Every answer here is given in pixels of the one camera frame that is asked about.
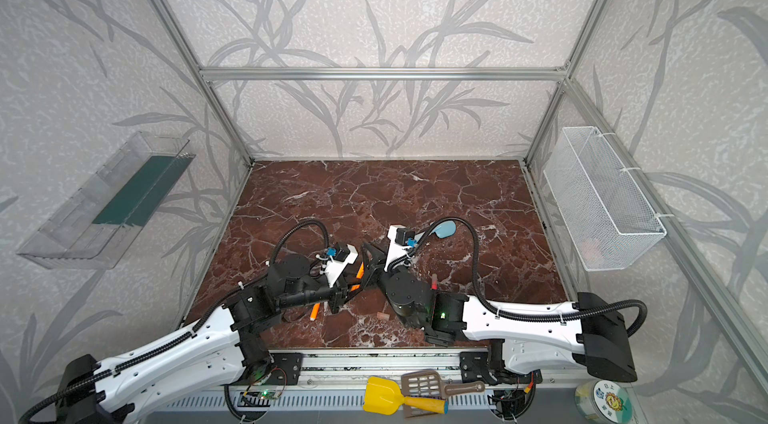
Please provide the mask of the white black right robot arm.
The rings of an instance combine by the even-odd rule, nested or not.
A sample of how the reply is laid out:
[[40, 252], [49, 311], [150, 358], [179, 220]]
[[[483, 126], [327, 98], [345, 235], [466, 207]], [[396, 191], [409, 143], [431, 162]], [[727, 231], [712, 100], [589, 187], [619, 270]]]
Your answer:
[[363, 245], [364, 281], [377, 286], [401, 323], [423, 332], [426, 342], [489, 342], [489, 368], [515, 375], [583, 366], [597, 378], [634, 382], [629, 337], [642, 325], [638, 300], [607, 303], [581, 292], [576, 301], [528, 305], [483, 302], [474, 295], [437, 290], [404, 267], [392, 269], [386, 253]]

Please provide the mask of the light blue toy shovel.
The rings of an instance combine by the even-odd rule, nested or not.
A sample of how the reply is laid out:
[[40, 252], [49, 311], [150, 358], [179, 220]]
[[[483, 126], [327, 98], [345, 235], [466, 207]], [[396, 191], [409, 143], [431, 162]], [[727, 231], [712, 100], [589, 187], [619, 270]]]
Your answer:
[[457, 226], [453, 220], [446, 220], [434, 227], [431, 235], [435, 235], [438, 239], [444, 239], [452, 236], [456, 232]]

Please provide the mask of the clear plastic wall tray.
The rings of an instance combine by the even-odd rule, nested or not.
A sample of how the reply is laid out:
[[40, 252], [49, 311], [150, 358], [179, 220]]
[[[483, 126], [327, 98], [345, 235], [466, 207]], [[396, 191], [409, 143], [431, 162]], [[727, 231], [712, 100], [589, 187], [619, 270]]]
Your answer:
[[135, 132], [17, 254], [46, 269], [112, 269], [196, 154], [190, 140]]

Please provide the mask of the short orange highlighter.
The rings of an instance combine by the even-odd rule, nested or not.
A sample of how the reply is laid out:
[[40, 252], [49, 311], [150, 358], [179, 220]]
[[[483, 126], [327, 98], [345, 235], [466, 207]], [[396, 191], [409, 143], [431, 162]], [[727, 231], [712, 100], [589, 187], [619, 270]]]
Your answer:
[[362, 278], [364, 276], [364, 273], [365, 273], [365, 265], [363, 263], [361, 263], [359, 268], [358, 268], [358, 270], [357, 270], [357, 272], [356, 272], [355, 281], [352, 283], [352, 285], [349, 288], [350, 291], [355, 291], [355, 290], [357, 290], [357, 289], [359, 289], [361, 287]]
[[313, 306], [313, 308], [311, 310], [311, 313], [310, 313], [310, 320], [311, 321], [315, 321], [317, 319], [317, 316], [319, 314], [320, 308], [321, 308], [321, 304], [320, 303], [316, 303]]

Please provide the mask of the brown toy spatula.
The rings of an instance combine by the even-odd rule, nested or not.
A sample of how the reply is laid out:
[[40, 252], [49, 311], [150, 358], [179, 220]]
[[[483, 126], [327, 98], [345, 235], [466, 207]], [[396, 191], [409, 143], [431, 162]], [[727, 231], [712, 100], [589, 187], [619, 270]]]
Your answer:
[[436, 370], [421, 370], [403, 374], [400, 378], [403, 394], [410, 397], [440, 398], [483, 393], [486, 388], [481, 381], [470, 383], [446, 383]]

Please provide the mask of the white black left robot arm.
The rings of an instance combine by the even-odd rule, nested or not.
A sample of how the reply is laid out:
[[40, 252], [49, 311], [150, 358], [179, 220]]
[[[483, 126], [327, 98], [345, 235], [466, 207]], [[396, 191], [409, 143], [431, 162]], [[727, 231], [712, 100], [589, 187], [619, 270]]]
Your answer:
[[276, 366], [262, 333], [291, 308], [339, 309], [352, 293], [347, 276], [357, 259], [352, 246], [313, 259], [288, 254], [183, 328], [115, 357], [72, 361], [54, 401], [57, 422], [135, 423], [205, 388], [262, 380]]

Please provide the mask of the yellow toy shovel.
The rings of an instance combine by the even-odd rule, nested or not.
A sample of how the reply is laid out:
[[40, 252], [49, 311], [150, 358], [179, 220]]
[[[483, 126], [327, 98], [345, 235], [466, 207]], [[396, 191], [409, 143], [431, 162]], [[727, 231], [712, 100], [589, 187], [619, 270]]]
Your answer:
[[362, 406], [365, 412], [393, 415], [404, 405], [437, 414], [445, 414], [448, 409], [445, 400], [405, 396], [393, 380], [376, 376], [368, 378]]

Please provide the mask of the aluminium cage frame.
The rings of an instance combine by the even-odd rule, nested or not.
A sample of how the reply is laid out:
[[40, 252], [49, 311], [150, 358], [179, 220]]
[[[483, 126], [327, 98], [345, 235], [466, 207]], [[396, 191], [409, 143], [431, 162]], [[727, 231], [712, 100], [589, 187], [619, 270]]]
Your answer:
[[631, 172], [640, 191], [650, 202], [651, 207], [666, 215], [669, 224], [665, 245], [676, 264], [686, 276], [693, 291], [699, 296], [722, 335], [732, 347], [735, 355], [749, 372], [761, 391], [767, 389], [767, 342], [756, 326], [748, 319], [743, 308], [726, 286], [716, 276], [712, 266], [705, 260], [685, 230], [679, 218], [673, 214], [669, 204], [654, 188], [648, 175], [643, 173], [640, 164], [631, 155], [621, 138], [614, 132], [613, 126], [582, 84], [575, 76], [586, 50], [594, 40], [600, 22], [607, 14], [612, 0], [595, 0], [588, 12], [586, 22], [576, 40], [575, 48], [566, 64], [555, 68], [206, 68], [193, 54], [192, 46], [184, 36], [178, 19], [173, 15], [167, 0], [147, 0], [156, 18], [163, 26], [174, 48], [179, 52], [186, 70], [190, 73], [193, 86], [202, 93], [206, 106], [214, 112], [225, 131], [237, 146], [242, 159], [251, 163], [253, 158], [244, 140], [234, 127], [232, 118], [214, 94], [207, 74], [214, 80], [287, 80], [288, 82], [319, 82], [319, 80], [429, 80], [437, 82], [556, 82], [556, 92], [537, 128], [533, 150], [540, 148], [546, 128], [552, 124], [554, 116], [564, 98], [572, 100], [582, 118], [591, 126], [598, 128], [605, 136], [607, 145]]

